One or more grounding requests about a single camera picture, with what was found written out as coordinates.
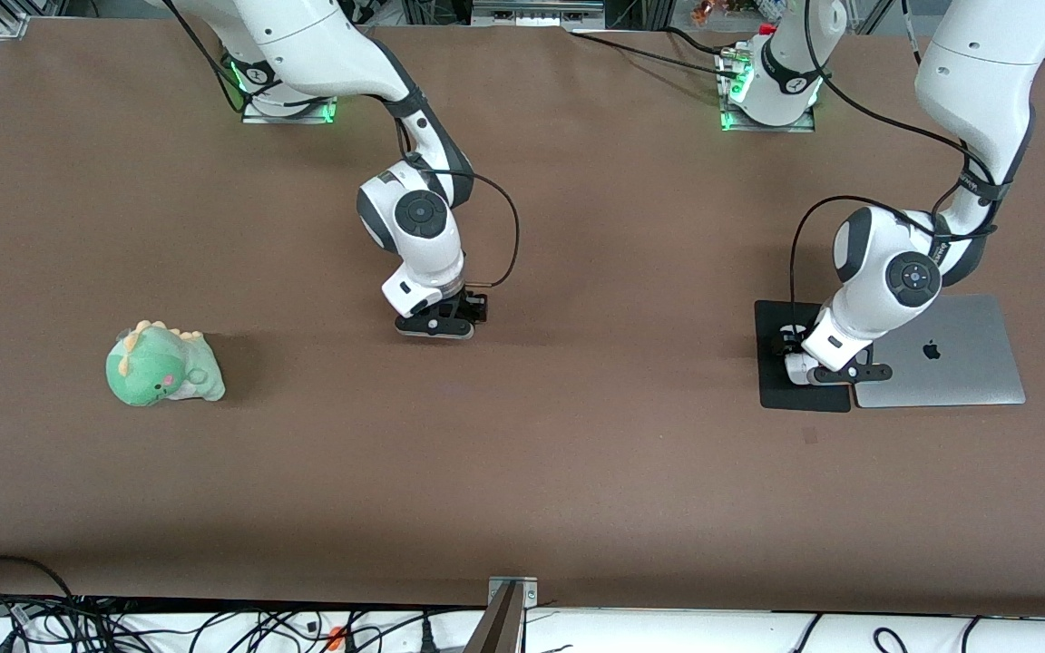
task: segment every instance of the black mouse pad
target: black mouse pad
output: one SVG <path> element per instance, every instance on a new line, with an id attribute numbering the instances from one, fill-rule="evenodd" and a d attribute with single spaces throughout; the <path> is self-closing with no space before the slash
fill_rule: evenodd
<path id="1" fill-rule="evenodd" d="M 849 413 L 853 409 L 847 386 L 796 386 L 788 379 L 785 360 L 772 353 L 772 337 L 793 321 L 788 302 L 756 302 L 756 368 L 760 378 L 760 405 L 764 409 L 810 410 L 814 413 Z M 797 303 L 796 321 L 810 324 L 821 305 Z"/>

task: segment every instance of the plush toy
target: plush toy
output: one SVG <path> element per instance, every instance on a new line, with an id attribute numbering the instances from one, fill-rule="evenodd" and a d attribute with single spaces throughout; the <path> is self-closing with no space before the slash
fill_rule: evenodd
<path id="1" fill-rule="evenodd" d="M 127 405 L 224 396 L 220 368 L 203 333 L 182 333 L 146 320 L 121 333 L 108 353 L 107 384 Z"/>

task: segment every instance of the laptop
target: laptop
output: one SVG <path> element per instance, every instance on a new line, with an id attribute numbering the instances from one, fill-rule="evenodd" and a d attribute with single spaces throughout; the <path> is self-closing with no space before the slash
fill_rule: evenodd
<path id="1" fill-rule="evenodd" d="M 887 381 L 857 383 L 860 409 L 1023 403 L 1027 396 L 992 295 L 942 295 L 911 323 L 874 342 Z"/>

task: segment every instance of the brown tabletop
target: brown tabletop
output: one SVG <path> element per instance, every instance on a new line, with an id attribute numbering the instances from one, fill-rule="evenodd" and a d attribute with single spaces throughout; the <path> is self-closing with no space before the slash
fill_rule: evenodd
<path id="1" fill-rule="evenodd" d="M 372 99 L 240 125 L 173 22 L 0 43 L 0 553 L 83 594 L 477 603 L 529 574 L 566 605 L 1045 613 L 1045 66 L 953 289 L 998 295 L 1028 403 L 818 415 L 760 407 L 752 302 L 787 295 L 810 204 L 928 207 L 954 153 L 827 93 L 816 134 L 722 133 L 707 75 L 560 29 L 376 37 L 522 214 L 470 342 L 393 329 L 397 259 L 353 208 L 397 157 Z M 904 41 L 833 67 L 930 124 Z M 835 289 L 853 208 L 808 228 L 802 299 Z M 506 205 L 480 186 L 457 218 L 497 277 Z M 116 401 L 104 354 L 141 319 L 212 333 L 227 400 Z"/>

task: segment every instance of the white robotic arm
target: white robotic arm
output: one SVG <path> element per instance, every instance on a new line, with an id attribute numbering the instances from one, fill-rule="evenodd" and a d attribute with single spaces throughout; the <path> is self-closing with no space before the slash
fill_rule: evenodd
<path id="1" fill-rule="evenodd" d="M 1045 57 L 1045 3 L 954 0 L 918 71 L 918 103 L 983 162 L 966 162 L 957 194 L 929 211 L 858 210 L 834 240 L 842 288 L 821 307 L 800 351 L 785 356 L 789 379 L 837 372 L 872 342 L 916 318 L 943 285 L 982 257 L 1002 199 L 1027 149 L 1029 88 Z"/>
<path id="2" fill-rule="evenodd" d="M 161 3 L 161 0 L 148 0 Z M 485 297 L 464 288 L 464 254 L 451 208 L 467 202 L 470 163 L 380 42 L 359 33 L 334 0 L 173 0 L 224 42 L 254 107 L 294 115 L 317 99 L 369 95 L 385 104 L 414 148 L 357 191 L 369 235 L 402 257 L 381 285 L 405 334 L 469 339 Z"/>

